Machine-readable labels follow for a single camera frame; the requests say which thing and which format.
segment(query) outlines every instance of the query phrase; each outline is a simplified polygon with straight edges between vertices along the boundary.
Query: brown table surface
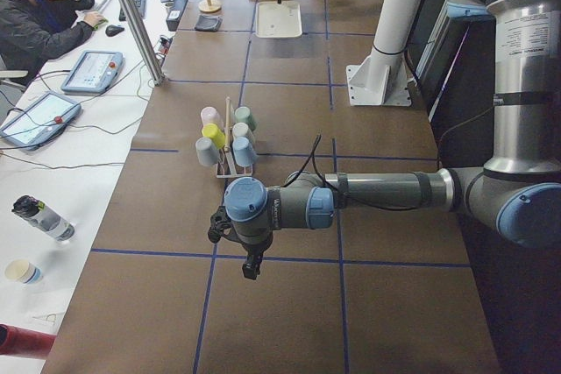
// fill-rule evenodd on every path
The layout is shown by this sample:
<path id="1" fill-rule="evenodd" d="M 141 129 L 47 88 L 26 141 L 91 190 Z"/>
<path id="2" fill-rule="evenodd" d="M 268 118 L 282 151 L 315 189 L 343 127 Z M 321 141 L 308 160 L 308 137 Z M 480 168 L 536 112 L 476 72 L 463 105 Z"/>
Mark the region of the brown table surface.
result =
<path id="1" fill-rule="evenodd" d="M 209 242 L 224 180 L 198 164 L 205 106 L 229 96 L 258 121 L 255 177 L 278 185 L 316 134 L 322 172 L 434 172 L 421 104 L 351 107 L 345 67 L 370 53 L 383 0 L 296 0 L 298 39 L 259 39 L 256 4 L 220 0 L 196 32 L 189 0 L 51 355 L 54 373 L 495 373 L 453 215 L 337 212 L 277 231 L 257 281 Z"/>

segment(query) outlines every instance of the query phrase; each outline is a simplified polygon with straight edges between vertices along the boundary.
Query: tablet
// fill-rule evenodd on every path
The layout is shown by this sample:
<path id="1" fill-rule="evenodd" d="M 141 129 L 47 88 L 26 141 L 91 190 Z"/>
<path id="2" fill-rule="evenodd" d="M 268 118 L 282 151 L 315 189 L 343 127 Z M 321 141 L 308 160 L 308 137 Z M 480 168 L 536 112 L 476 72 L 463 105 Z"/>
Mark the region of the tablet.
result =
<path id="1" fill-rule="evenodd" d="M 119 52 L 82 53 L 60 89 L 74 95 L 99 95 L 105 92 L 117 77 L 123 65 Z"/>
<path id="2" fill-rule="evenodd" d="M 18 148 L 33 151 L 59 135 L 81 110 L 77 101 L 47 91 L 0 128 L 0 136 Z"/>

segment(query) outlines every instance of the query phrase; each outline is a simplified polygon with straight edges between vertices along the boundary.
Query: white desk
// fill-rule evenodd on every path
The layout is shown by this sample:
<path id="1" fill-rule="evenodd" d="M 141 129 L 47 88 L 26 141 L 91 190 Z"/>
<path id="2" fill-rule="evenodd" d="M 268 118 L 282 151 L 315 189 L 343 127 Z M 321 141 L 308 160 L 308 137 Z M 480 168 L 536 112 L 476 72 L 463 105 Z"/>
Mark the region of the white desk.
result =
<path id="1" fill-rule="evenodd" d="M 117 50 L 124 54 L 124 67 L 118 76 L 123 80 L 116 87 L 94 99 L 74 97 L 77 101 L 88 101 L 82 104 L 83 111 L 72 125 L 96 125 L 116 132 L 139 120 L 144 113 L 152 93 L 150 75 L 143 64 L 137 66 L 142 61 L 141 55 L 128 23 L 118 21 L 119 8 L 118 0 L 110 0 L 102 13 L 109 24 L 124 26 L 124 32 L 109 38 L 102 27 L 83 46 L 49 61 L 41 71 L 45 74 L 70 69 L 84 50 Z M 147 0 L 144 23 L 153 45 L 161 34 L 173 35 L 167 31 L 165 21 L 166 12 L 160 0 Z M 61 92 L 60 85 L 66 75 L 48 74 L 45 81 L 52 90 Z M 26 107 L 45 90 L 44 83 L 37 79 L 26 90 L 18 107 Z M 48 166 L 123 163 L 137 128 L 138 122 L 111 135 L 95 128 L 68 127 L 54 142 L 35 152 L 5 152 Z M 0 140 L 0 147 L 11 146 Z M 0 323 L 57 333 L 121 169 L 121 165 L 112 165 L 51 170 L 0 157 Z M 13 202 L 23 194 L 41 199 L 75 225 L 75 235 L 68 243 L 55 242 L 11 213 Z M 43 271 L 44 278 L 34 285 L 8 281 L 4 268 L 16 258 L 32 261 Z M 42 360 L 0 356 L 0 372 L 39 373 L 43 364 Z"/>

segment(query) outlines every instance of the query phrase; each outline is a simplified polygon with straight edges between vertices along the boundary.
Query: white tray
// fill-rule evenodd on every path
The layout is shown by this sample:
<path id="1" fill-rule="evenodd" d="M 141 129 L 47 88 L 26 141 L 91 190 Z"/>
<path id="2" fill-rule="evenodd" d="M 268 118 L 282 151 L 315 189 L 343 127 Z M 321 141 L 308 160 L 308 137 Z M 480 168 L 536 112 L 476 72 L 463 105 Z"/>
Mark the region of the white tray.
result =
<path id="1" fill-rule="evenodd" d="M 255 15 L 257 35 L 263 39 L 295 39 L 302 35 L 300 4 L 294 0 L 259 2 Z"/>

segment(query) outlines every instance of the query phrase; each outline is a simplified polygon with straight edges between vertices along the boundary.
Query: red object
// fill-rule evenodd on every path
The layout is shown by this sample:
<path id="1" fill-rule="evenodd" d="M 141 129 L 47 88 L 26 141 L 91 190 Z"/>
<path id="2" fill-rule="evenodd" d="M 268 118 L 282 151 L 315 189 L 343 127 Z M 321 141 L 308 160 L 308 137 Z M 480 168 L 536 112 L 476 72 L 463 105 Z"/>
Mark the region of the red object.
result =
<path id="1" fill-rule="evenodd" d="M 0 324 L 0 355 L 46 359 L 55 335 Z"/>

